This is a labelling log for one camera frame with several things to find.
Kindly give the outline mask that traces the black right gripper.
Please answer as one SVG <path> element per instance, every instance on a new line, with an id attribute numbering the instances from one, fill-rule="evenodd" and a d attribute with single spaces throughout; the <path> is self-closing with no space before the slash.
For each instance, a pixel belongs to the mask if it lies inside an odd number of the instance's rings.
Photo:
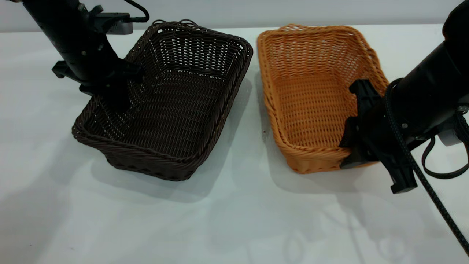
<path id="1" fill-rule="evenodd" d="M 379 161 L 392 179 L 393 194 L 416 188 L 412 166 L 405 158 L 386 116 L 384 98 L 369 80 L 355 80 L 350 85 L 350 92 L 356 95 L 357 114 L 345 121 L 339 147 L 352 151 L 340 163 L 340 169 L 366 167 Z"/>

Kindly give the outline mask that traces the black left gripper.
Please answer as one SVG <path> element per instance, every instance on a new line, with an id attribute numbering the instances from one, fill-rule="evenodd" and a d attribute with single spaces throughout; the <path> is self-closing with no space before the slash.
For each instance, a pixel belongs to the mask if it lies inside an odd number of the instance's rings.
<path id="1" fill-rule="evenodd" d="M 58 78 L 68 77 L 79 82 L 80 92 L 104 97 L 114 111 L 129 109 L 127 84 L 143 81 L 142 66 L 119 58 L 105 35 L 55 35 L 51 42 L 63 58 L 52 67 Z"/>

